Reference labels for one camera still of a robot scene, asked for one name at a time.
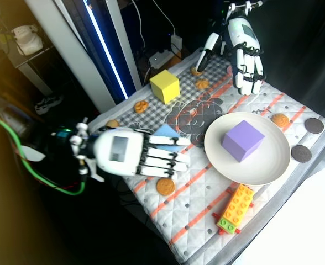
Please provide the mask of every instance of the plate rim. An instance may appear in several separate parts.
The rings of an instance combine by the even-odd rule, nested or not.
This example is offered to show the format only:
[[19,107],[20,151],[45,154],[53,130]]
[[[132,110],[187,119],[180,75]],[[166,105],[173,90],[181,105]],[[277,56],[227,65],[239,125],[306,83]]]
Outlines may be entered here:
[[210,163],[212,164],[212,166],[216,169],[216,171],[218,171],[218,173],[221,174],[223,177],[226,177],[226,178],[230,179],[231,181],[234,181],[234,182],[237,182],[237,183],[240,183],[240,184],[250,185],[250,186],[263,186],[263,185],[267,185],[267,184],[270,184],[270,183],[276,181],[277,179],[279,179],[280,177],[282,177],[282,176],[284,175],[284,173],[287,171],[287,169],[289,168],[289,164],[290,164],[290,161],[291,161],[291,147],[290,147],[290,144],[289,144],[289,142],[288,142],[288,139],[286,138],[285,134],[282,132],[281,128],[279,128],[277,125],[275,125],[272,121],[270,121],[270,120],[267,119],[266,117],[263,117],[263,116],[257,115],[257,114],[255,114],[255,113],[250,113],[250,112],[233,112],[233,113],[227,113],[227,114],[224,114],[224,115],[220,116],[219,118],[215,119],[215,120],[210,124],[210,126],[208,127],[208,129],[207,129],[207,131],[206,131],[206,133],[205,133],[205,138],[206,138],[207,133],[208,133],[208,131],[209,131],[209,129],[210,129],[210,127],[212,126],[213,123],[215,123],[215,122],[216,122],[217,120],[219,120],[219,119],[222,119],[222,118],[223,118],[224,116],[226,116],[226,115],[229,115],[229,116],[230,116],[230,115],[236,115],[236,114],[247,114],[247,115],[251,115],[251,116],[257,116],[257,117],[260,118],[260,119],[264,119],[264,120],[266,120],[267,123],[272,124],[273,127],[276,127],[276,128],[279,130],[279,132],[282,133],[284,139],[285,139],[286,142],[287,142],[287,146],[289,147],[289,151],[288,151],[288,154],[289,154],[289,160],[287,161],[287,166],[286,166],[285,170],[284,170],[284,171],[283,171],[283,172],[282,172],[282,173],[281,173],[277,178],[275,178],[273,181],[270,181],[270,182],[267,182],[267,183],[263,183],[263,184],[249,184],[249,183],[237,182],[237,181],[235,181],[234,179],[229,178],[228,176],[226,176],[225,174],[223,174],[222,172],[220,172],[220,171],[219,171],[219,170],[218,170],[218,169],[213,165],[212,161],[210,160],[210,158],[209,158],[209,156],[208,156],[208,153],[207,153],[206,147],[205,147],[205,145],[204,145],[205,153],[206,153],[206,156],[207,156],[209,162],[210,162]]

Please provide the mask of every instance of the yellow lego block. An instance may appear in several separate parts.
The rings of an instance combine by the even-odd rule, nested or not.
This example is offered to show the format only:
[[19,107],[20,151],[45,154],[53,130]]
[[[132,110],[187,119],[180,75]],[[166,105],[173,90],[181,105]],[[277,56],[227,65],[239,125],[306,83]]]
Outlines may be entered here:
[[180,94],[180,80],[168,70],[163,70],[150,79],[153,94],[164,104]]
[[223,217],[236,227],[239,226],[252,202],[254,194],[253,190],[240,184],[225,208]]

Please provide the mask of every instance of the quilted mat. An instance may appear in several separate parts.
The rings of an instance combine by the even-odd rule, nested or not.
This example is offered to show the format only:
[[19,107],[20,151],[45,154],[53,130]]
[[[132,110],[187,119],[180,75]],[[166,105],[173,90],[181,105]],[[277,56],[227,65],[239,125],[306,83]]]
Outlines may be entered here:
[[[150,86],[146,86],[113,111],[99,116],[90,124],[90,128],[91,131],[96,131],[107,120],[117,119],[121,126],[154,132],[166,123],[182,137],[190,138],[192,144],[182,150],[182,153],[191,158],[190,169],[174,179],[176,190],[170,196],[157,193],[155,186],[158,178],[123,178],[179,263],[227,264],[255,236],[257,230],[253,230],[253,227],[267,222],[263,218],[262,209],[290,182],[290,177],[296,180],[294,183],[298,183],[304,171],[295,174],[299,163],[291,159],[281,178],[265,186],[251,186],[256,192],[254,207],[247,211],[238,227],[241,233],[219,236],[212,214],[223,211],[230,198],[226,190],[235,190],[237,183],[223,177],[208,161],[203,149],[204,133],[208,126],[219,116],[231,112],[252,112],[266,118],[275,113],[284,113],[289,117],[290,123],[282,131],[290,146],[302,144],[313,151],[314,145],[325,134],[325,119],[268,83],[263,83],[259,94],[240,95],[233,87],[232,76],[228,74],[229,63],[220,57],[214,57],[210,61],[202,76],[194,77],[190,68],[198,56],[199,53],[194,53],[171,70],[180,80],[181,95],[169,104],[164,105],[151,93]],[[209,80],[209,89],[199,91],[195,88],[194,83],[200,79]],[[149,102],[147,111],[142,114],[133,110],[134,103],[139,100]],[[323,133],[308,133],[304,127],[304,121],[308,118],[319,118],[324,123]]]

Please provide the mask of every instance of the dark round disc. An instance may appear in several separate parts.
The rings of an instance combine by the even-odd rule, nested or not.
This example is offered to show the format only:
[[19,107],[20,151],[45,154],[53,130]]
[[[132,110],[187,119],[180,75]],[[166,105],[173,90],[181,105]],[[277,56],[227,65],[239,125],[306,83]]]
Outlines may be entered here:
[[303,145],[296,145],[291,149],[291,156],[301,163],[308,162],[312,155],[311,151]]
[[323,123],[319,119],[309,118],[305,121],[305,128],[313,134],[319,134],[323,131]]

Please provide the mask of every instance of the lego brick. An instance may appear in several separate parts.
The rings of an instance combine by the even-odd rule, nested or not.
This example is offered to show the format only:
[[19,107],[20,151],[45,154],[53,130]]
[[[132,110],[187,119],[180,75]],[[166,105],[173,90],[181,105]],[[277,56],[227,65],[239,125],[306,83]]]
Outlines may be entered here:
[[241,162],[259,147],[264,137],[251,124],[243,120],[225,134],[222,146]]
[[150,79],[153,94],[165,104],[180,95],[180,81],[168,70],[163,70]]
[[236,226],[230,223],[224,217],[221,217],[220,220],[217,222],[217,226],[225,230],[229,234],[235,233]]
[[[168,136],[168,137],[180,137],[180,135],[171,128],[168,124],[164,124],[153,133],[156,136]],[[170,152],[179,152],[183,149],[183,146],[168,146],[168,145],[157,145],[156,148],[170,151]]]
[[240,184],[225,208],[222,215],[223,218],[234,226],[239,226],[252,202],[254,194],[255,192],[253,190]]

